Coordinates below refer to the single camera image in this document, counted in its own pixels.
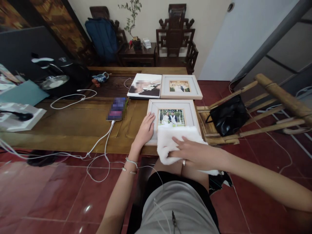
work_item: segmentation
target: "white door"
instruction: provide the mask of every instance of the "white door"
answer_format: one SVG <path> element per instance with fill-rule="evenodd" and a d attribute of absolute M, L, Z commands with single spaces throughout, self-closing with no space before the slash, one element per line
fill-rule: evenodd
<path fill-rule="evenodd" d="M 199 80 L 230 81 L 299 0 L 233 0 Z"/>

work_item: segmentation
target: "woman's left hand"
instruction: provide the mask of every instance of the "woman's left hand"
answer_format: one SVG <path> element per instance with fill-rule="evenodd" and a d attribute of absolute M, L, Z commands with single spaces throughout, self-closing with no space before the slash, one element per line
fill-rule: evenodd
<path fill-rule="evenodd" d="M 155 114 L 149 112 L 143 119 L 133 144 L 143 147 L 153 136 Z"/>

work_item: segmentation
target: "shorts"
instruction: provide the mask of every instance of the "shorts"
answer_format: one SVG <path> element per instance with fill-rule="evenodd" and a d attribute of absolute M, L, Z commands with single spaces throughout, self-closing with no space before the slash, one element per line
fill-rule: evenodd
<path fill-rule="evenodd" d="M 211 200 L 210 200 L 210 197 L 209 197 L 209 193 L 208 193 L 208 191 L 206 190 L 206 188 L 203 185 L 201 185 L 200 183 L 198 183 L 198 182 L 196 182 L 194 180 L 191 180 L 191 179 L 188 179 L 188 178 L 184 178 L 184 177 L 180 177 L 180 176 L 171 174 L 169 172 L 159 171 L 158 174 L 161 177 L 161 179 L 162 179 L 164 184 L 167 183 L 167 182 L 170 182 L 170 181 L 181 181 L 181 182 L 185 182 L 185 183 L 189 184 L 190 186 L 192 186 L 195 189 L 195 191 L 199 194 L 199 196 L 201 197 L 201 199 L 204 202 L 207 210 L 209 211 L 209 213 L 210 213 L 210 215 L 211 215 L 215 225 L 217 226 L 217 228 L 219 230 L 219 222 L 218 222 L 216 211 L 214 209 L 214 206 L 211 203 Z M 139 211 L 140 214 L 138 214 L 138 215 L 140 215 L 140 216 L 136 216 L 136 221 L 139 222 L 139 223 L 137 223 L 136 225 L 130 225 L 131 223 L 129 222 L 127 234 L 135 233 L 138 230 L 138 228 L 141 225 L 143 207 L 144 207 L 144 204 L 145 204 L 147 198 L 151 195 L 151 193 L 154 190 L 156 190 L 157 188 L 162 186 L 162 182 L 159 179 L 158 174 L 154 173 L 154 174 L 152 174 L 149 177 L 149 179 L 147 181 L 147 184 L 146 184 L 146 187 L 145 187 L 144 194 L 143 194 L 141 207 L 139 209 L 140 210 Z"/>

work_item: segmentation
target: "wooden armchair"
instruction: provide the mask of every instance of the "wooden armchair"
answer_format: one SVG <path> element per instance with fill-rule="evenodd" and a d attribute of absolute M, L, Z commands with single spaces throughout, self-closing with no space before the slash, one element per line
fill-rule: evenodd
<path fill-rule="evenodd" d="M 121 60 L 120 60 L 118 54 L 123 49 L 124 46 L 128 46 L 128 42 L 127 42 L 127 38 L 126 38 L 126 34 L 125 34 L 124 30 L 119 28 L 119 21 L 115 20 L 115 22 L 114 22 L 114 21 L 112 21 L 110 19 L 110 12 L 109 12 L 107 7 L 103 7 L 103 6 L 99 6 L 99 7 L 96 6 L 95 7 L 95 6 L 92 6 L 92 7 L 90 7 L 90 12 L 91 12 L 92 18 L 94 18 L 94 19 L 96 19 L 96 18 L 104 18 L 104 19 L 107 19 L 107 20 L 109 20 L 111 22 L 111 24 L 113 26 L 113 29 L 114 29 L 114 31 L 116 33 L 116 37 L 117 37 L 117 41 L 118 41 L 118 45 L 119 45 L 118 50 L 116 51 L 116 59 L 118 61 L 118 64 L 120 66 L 122 66 L 122 63 L 121 63 Z M 88 49 L 89 48 L 94 49 L 93 43 L 88 45 Z"/>
<path fill-rule="evenodd" d="M 248 84 L 247 86 L 241 88 L 240 90 L 230 94 L 229 96 L 221 99 L 220 101 L 210 105 L 210 106 L 201 106 L 197 107 L 199 117 L 200 117 L 200 124 L 202 125 L 203 132 L 205 135 L 205 140 L 210 145 L 220 145 L 220 144 L 239 144 L 239 138 L 250 136 L 258 133 L 263 132 L 270 132 L 279 129 L 289 128 L 296 125 L 305 124 L 309 128 L 309 131 L 312 129 L 312 110 L 309 109 L 305 104 L 298 101 L 295 97 L 291 94 L 287 93 L 281 87 L 279 87 L 276 83 L 273 83 L 269 78 L 264 76 L 263 74 L 258 74 L 255 76 L 255 81 Z M 261 94 L 247 102 L 245 102 L 245 106 L 247 108 L 248 113 L 256 111 L 260 108 L 263 108 L 267 105 L 272 104 L 273 102 L 279 101 L 282 105 L 277 106 L 267 112 L 264 112 L 260 115 L 250 118 L 245 125 L 248 125 L 252 122 L 260 120 L 266 116 L 274 114 L 280 110 L 287 109 L 289 110 L 295 117 L 289 118 L 286 120 L 278 121 L 275 125 L 271 125 L 268 127 L 263 127 L 247 132 L 237 132 L 237 134 L 224 136 L 221 137 L 220 134 L 215 129 L 213 123 L 206 123 L 206 119 L 209 115 L 210 110 L 217 107 L 219 104 L 223 103 L 226 100 L 231 99 L 232 97 L 247 91 L 248 89 L 260 84 L 267 93 Z M 261 100 L 262 98 L 267 97 L 268 95 L 272 95 L 274 98 L 257 105 L 256 107 L 249 108 L 254 102 Z"/>
<path fill-rule="evenodd" d="M 159 20 L 162 28 L 156 29 L 156 66 L 186 67 L 192 74 L 198 50 L 193 42 L 195 29 L 191 29 L 194 19 L 186 19 L 185 11 L 186 4 L 169 4 L 169 19 Z M 167 57 L 160 57 L 160 47 L 167 48 Z M 179 57 L 181 48 L 187 48 L 185 57 Z"/>

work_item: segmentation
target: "white stand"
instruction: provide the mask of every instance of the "white stand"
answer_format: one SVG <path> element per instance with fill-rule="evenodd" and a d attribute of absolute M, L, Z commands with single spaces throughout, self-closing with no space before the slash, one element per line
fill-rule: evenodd
<path fill-rule="evenodd" d="M 17 103 L 1 103 L 0 110 L 33 114 L 33 117 L 30 120 L 20 121 L 18 120 L 18 117 L 12 113 L 0 113 L 0 128 L 2 131 L 7 132 L 31 130 L 46 113 L 46 110 L 44 109 L 38 109 L 31 105 Z"/>

